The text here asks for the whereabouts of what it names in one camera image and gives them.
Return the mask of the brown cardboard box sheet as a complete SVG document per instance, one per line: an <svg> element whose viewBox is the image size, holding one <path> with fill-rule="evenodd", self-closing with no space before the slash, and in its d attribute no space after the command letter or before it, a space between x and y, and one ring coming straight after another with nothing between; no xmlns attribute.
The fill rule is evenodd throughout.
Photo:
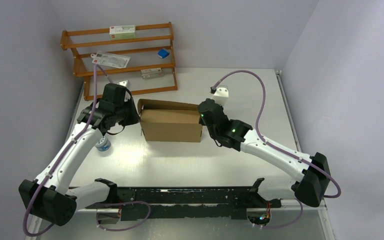
<svg viewBox="0 0 384 240"><path fill-rule="evenodd" d="M147 142L201 142L203 126L197 104L142 98L137 110Z"/></svg>

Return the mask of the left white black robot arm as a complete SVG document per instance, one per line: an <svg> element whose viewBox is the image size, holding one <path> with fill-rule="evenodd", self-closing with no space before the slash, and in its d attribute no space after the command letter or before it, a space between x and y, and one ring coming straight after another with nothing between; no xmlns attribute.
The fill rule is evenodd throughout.
<svg viewBox="0 0 384 240"><path fill-rule="evenodd" d="M81 111L69 139L51 163L33 181L25 179L20 184L26 215L63 226L85 207L96 203L114 207L119 202L116 183L98 178L73 189L70 183L89 152L112 127L139 121L129 82L106 84L102 97Z"/></svg>

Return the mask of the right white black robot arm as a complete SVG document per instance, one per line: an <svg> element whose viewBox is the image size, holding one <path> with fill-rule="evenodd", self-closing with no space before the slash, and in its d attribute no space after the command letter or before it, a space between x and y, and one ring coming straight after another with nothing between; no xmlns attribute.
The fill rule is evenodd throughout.
<svg viewBox="0 0 384 240"><path fill-rule="evenodd" d="M331 180L327 157L294 151L271 139L258 135L251 125L229 119L224 108L207 98L198 105L200 124L207 127L210 137L221 147L258 157L288 174L285 180L267 181L250 193L250 202L262 207L274 199L298 199L318 207Z"/></svg>

